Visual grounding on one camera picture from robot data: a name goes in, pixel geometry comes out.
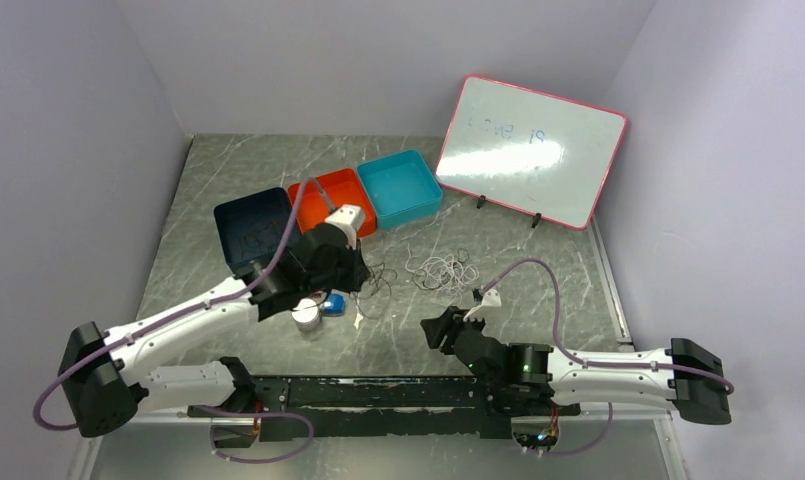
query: white arm segment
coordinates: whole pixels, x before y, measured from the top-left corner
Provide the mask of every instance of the white arm segment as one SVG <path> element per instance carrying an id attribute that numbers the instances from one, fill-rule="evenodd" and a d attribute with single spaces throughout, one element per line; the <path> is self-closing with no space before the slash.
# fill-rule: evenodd
<path id="1" fill-rule="evenodd" d="M 663 348 L 647 352 L 608 353 L 570 350 L 582 359 L 598 362 L 673 363 Z M 547 367 L 552 374 L 549 386 L 555 391 L 552 401 L 559 405 L 584 402 L 634 403 L 675 410 L 671 400 L 676 391 L 668 387 L 672 370 L 651 368 L 585 368 L 572 362 L 557 348 L 549 354 Z"/>
<path id="2" fill-rule="evenodd" d="M 482 301 L 464 315 L 464 321 L 483 320 L 488 319 L 491 322 L 494 320 L 499 322 L 501 318 L 499 313 L 502 311 L 502 297 L 495 288 L 491 288 L 484 295 Z"/>
<path id="3" fill-rule="evenodd" d="M 186 367 L 158 367 L 143 377 L 140 386 L 149 395 L 138 412 L 187 405 L 220 405 L 234 393 L 234 377 L 220 362 Z"/>
<path id="4" fill-rule="evenodd" d="M 367 215 L 361 207 L 347 204 L 326 217 L 325 223 L 329 223 L 343 230 L 343 233 L 346 234 L 346 238 L 349 240 L 349 246 L 355 248 L 355 243 L 358 238 L 358 229 L 364 224 L 366 218 Z"/>
<path id="5" fill-rule="evenodd" d="M 229 277 L 202 295 L 169 310 L 144 320 L 109 328 L 105 343 L 111 343 L 188 305 L 204 303 L 212 298 L 235 293 L 243 288 L 245 285 L 241 280 Z M 213 335 L 228 330 L 246 328 L 257 323 L 258 308 L 249 303 L 250 296 L 250 293 L 246 293 L 236 300 L 191 313 L 138 338 L 131 345 L 117 348 L 111 352 L 111 358 L 114 361 L 122 360 L 123 367 L 119 373 L 125 384 L 134 385 L 141 382 L 164 362 L 177 357 Z"/>

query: orange bin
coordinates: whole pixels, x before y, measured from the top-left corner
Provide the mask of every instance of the orange bin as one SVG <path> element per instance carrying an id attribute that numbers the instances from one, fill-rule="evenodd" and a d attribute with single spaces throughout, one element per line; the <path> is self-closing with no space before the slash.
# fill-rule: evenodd
<path id="1" fill-rule="evenodd" d="M 373 210 L 370 199 L 367 197 L 367 193 L 364 192 L 364 187 L 361 186 L 361 181 L 358 180 L 355 170 L 344 168 L 326 173 L 317 177 L 317 182 L 323 187 L 323 190 L 325 190 L 335 206 L 340 207 L 344 204 L 357 205 L 364 211 L 367 218 L 358 230 L 358 237 L 366 237 L 375 232 L 375 210 Z M 290 198 L 291 205 L 296 200 L 297 190 L 299 190 L 298 183 L 287 187 L 287 196 Z M 302 205 L 299 206 L 299 212 L 296 214 L 299 230 L 303 233 L 310 230 L 325 221 L 328 215 L 328 207 L 316 185 L 313 182 L 308 182 L 305 185 L 305 193 L 302 195 Z"/>

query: whiteboard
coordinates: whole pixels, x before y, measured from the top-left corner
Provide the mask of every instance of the whiteboard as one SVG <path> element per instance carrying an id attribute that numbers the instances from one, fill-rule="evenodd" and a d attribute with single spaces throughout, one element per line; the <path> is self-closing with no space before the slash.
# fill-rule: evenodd
<path id="1" fill-rule="evenodd" d="M 471 75 L 437 178 L 448 188 L 585 228 L 626 124 L 617 112 Z"/>

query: rubber band pile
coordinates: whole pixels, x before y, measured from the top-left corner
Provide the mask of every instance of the rubber band pile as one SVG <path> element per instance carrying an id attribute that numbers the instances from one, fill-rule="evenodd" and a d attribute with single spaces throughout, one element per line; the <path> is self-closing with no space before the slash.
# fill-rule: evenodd
<path id="1" fill-rule="evenodd" d="M 408 245 L 405 270 L 411 274 L 411 281 L 420 290 L 457 298 L 479 278 L 479 269 L 469 263 L 470 253 L 467 250 L 459 248 L 456 253 L 457 257 L 452 254 L 431 256 L 419 267 L 412 268 L 410 263 L 414 255 L 411 253 L 411 246 Z"/>

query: marble surface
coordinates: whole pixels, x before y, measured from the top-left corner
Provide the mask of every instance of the marble surface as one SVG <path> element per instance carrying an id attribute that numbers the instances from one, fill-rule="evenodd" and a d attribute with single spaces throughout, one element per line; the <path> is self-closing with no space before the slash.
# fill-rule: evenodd
<path id="1" fill-rule="evenodd" d="M 564 450 L 587 444 L 604 419 L 562 420 Z M 477 435 L 320 438 L 298 457 L 268 465 L 229 464 L 210 454 L 205 425 L 153 428 L 129 424 L 104 437 L 91 480 L 409 480 L 544 478 L 671 478 L 653 420 L 617 419 L 608 438 L 581 456 L 521 455 L 510 440 Z M 292 442 L 260 442 L 235 455 L 264 458 L 292 451 Z"/>
<path id="2" fill-rule="evenodd" d="M 199 135 L 195 138 L 164 226 L 139 318 L 158 313 L 230 275 L 214 223 L 218 204 L 271 187 L 285 188 L 320 175 L 405 149 L 419 150 L 434 170 L 442 144 L 434 137 Z M 529 216 L 444 189 L 440 212 L 363 239 L 368 265 L 385 262 L 386 287 L 361 301 L 369 318 L 355 327 L 354 302 L 346 314 L 323 319 L 314 332 L 297 330 L 289 313 L 248 330 L 224 333 L 181 355 L 178 364 L 200 364 L 223 355 L 239 357 L 254 374 L 464 374 L 453 357 L 430 350 L 419 321 L 438 316 L 451 298 L 422 291 L 405 270 L 431 255 L 469 252 L 481 283 L 524 257 L 539 257 L 557 273 L 563 292 L 563 337 L 571 348 L 616 351 L 617 341 L 598 259 L 587 231 Z M 545 272 L 519 267 L 498 286 L 502 318 L 485 333 L 503 342 L 551 343 L 553 290 Z M 462 307 L 473 305 L 464 296 Z"/>

